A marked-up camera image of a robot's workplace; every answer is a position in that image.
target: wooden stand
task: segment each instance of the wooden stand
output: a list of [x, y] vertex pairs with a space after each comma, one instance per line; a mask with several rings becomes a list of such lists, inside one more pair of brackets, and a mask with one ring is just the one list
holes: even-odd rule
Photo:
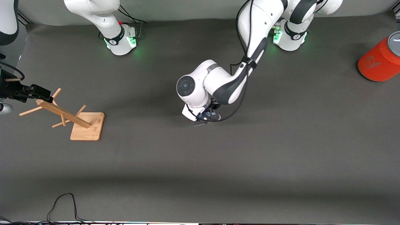
[[[53, 98], [55, 98], [61, 89], [59, 88]], [[82, 112], [86, 105], [82, 106], [82, 108], [78, 111], [77, 114], [73, 115], [72, 113], [64, 110], [59, 107], [58, 104], [53, 100], [53, 104], [48, 103], [44, 100], [38, 99], [36, 100], [36, 104], [38, 104], [37, 108], [28, 110], [26, 112], [20, 113], [20, 116], [24, 116], [26, 114], [35, 112], [42, 108], [57, 114], [61, 117], [61, 123], [55, 124], [52, 128], [58, 126], [66, 126], [68, 122], [73, 122], [74, 127], [72, 128], [70, 139], [73, 141], [98, 141], [100, 140], [101, 131], [103, 128], [104, 117], [105, 114], [102, 112]]]

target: wooden post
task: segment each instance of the wooden post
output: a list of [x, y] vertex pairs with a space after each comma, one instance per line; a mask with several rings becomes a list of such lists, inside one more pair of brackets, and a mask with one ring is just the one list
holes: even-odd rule
[[71, 122], [74, 122], [84, 128], [89, 128], [91, 126], [90, 123], [84, 121], [81, 118], [75, 117], [73, 114], [71, 114], [70, 112], [60, 108], [59, 106], [56, 106], [54, 104], [45, 102], [41, 99], [36, 100], [36, 104], [38, 104], [38, 106], [43, 107], [44, 109], [47, 109], [48, 111], [55, 113], [59, 116], [61, 116], [61, 114], [64, 115], [64, 118], [70, 120]]

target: gray wall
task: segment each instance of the gray wall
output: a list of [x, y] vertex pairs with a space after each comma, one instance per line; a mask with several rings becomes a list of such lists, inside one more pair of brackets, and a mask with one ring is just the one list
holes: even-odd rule
[[[121, 0], [133, 16], [147, 21], [235, 18], [244, 0]], [[364, 16], [387, 11], [396, 0], [343, 0], [332, 16]], [[20, 0], [19, 9], [35, 23], [47, 25], [90, 24], [70, 13], [63, 0]], [[127, 21], [119, 12], [118, 20]]]

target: gray tabletop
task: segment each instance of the gray tabletop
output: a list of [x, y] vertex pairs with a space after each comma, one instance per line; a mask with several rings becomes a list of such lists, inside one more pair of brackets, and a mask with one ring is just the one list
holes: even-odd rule
[[[98, 142], [13, 102], [0, 117], [0, 214], [43, 220], [60, 194], [89, 220], [400, 223], [400, 77], [376, 83], [356, 61], [396, 30], [393, 13], [315, 18], [304, 45], [270, 44], [238, 113], [193, 127], [177, 80], [201, 62], [242, 58], [233, 20], [151, 22], [114, 56], [94, 26], [34, 25], [18, 64], [25, 84], [62, 91], [72, 112], [104, 112]], [[225, 116], [235, 106], [225, 106]], [[53, 220], [72, 220], [60, 200]]]

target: black clamp ring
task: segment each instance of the black clamp ring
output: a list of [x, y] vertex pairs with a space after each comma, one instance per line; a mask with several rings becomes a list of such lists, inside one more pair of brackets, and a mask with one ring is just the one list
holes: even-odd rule
[[242, 62], [244, 62], [244, 63], [248, 64], [249, 66], [251, 66], [253, 68], [253, 70], [255, 70], [257, 68], [257, 63], [252, 58], [249, 58], [247, 56], [243, 56]]

